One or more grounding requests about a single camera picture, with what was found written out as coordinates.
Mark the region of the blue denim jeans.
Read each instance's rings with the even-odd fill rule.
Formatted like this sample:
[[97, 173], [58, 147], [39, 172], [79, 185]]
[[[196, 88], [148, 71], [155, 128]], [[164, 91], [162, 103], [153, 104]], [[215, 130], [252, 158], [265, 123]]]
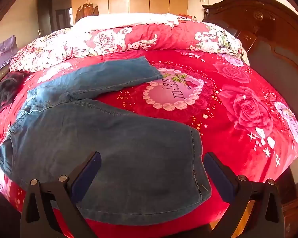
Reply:
[[0, 167], [25, 189], [55, 180], [99, 152], [102, 165], [79, 204], [86, 218], [151, 225], [191, 212], [211, 195], [199, 132], [97, 96], [161, 79], [144, 57], [83, 67], [28, 92], [0, 146]]

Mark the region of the red rose bed blanket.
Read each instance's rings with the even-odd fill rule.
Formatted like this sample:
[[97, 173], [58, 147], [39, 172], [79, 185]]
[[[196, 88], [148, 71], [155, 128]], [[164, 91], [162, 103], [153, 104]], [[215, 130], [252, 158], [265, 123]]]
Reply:
[[14, 103], [0, 113], [0, 141], [28, 90], [84, 66], [142, 56], [165, 78], [101, 95], [100, 101], [196, 128], [204, 152], [214, 152], [235, 173], [254, 181], [278, 178], [298, 158], [296, 116], [260, 74], [227, 55], [173, 50], [73, 58], [30, 75]]

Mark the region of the dark garment on bed edge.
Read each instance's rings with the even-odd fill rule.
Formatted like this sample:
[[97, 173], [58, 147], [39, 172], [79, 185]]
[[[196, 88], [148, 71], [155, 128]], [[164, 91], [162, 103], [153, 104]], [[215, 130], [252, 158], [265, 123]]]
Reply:
[[9, 106], [18, 94], [26, 74], [21, 71], [9, 72], [0, 82], [0, 112]]

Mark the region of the purple cloth cover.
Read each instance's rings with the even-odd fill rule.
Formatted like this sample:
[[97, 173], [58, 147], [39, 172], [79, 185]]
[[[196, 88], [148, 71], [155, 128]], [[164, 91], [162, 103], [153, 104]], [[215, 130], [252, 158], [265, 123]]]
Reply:
[[18, 47], [15, 35], [10, 36], [8, 39], [0, 43], [0, 70], [11, 62], [17, 51]]

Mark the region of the dark wooden headboard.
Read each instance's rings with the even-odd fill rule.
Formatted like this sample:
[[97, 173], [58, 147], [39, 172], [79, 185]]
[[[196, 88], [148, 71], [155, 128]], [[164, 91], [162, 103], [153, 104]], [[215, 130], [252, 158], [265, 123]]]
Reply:
[[204, 5], [204, 22], [238, 38], [250, 66], [286, 100], [298, 120], [298, 15], [275, 0]]

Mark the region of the floral folded quilt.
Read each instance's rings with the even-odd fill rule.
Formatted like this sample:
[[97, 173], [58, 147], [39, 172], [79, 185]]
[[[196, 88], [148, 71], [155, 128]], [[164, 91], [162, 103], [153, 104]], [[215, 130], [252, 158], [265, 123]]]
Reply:
[[114, 13], [87, 16], [33, 40], [12, 58], [10, 71], [34, 73], [71, 58], [163, 49], [227, 54], [249, 64], [241, 42], [215, 24], [170, 13]]

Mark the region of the brown hanging jacket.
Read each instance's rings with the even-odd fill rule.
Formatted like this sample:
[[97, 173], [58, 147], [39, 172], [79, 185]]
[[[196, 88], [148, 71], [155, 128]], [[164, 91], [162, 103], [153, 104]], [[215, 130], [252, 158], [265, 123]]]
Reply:
[[99, 16], [98, 6], [95, 7], [93, 4], [83, 4], [81, 5], [76, 12], [75, 23], [77, 23], [80, 19], [85, 18], [87, 16]]

